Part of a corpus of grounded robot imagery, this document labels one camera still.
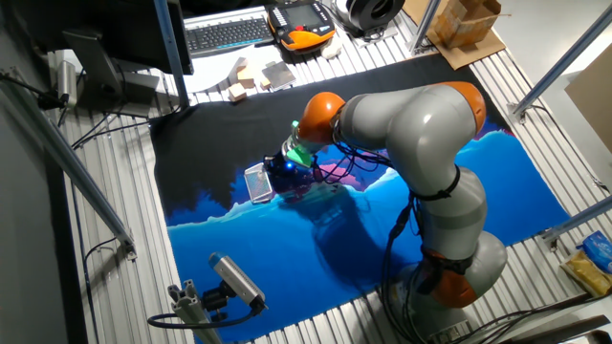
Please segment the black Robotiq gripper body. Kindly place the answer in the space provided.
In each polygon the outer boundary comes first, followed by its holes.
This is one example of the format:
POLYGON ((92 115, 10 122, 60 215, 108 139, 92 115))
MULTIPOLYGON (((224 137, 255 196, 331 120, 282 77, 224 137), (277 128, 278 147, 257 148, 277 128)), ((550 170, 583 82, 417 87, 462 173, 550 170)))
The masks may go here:
POLYGON ((297 165, 293 161, 286 161, 281 152, 278 152, 274 160, 274 172, 269 174, 269 178, 273 176, 279 176, 288 178, 290 183, 297 183, 301 180, 302 175, 297 168, 297 165))

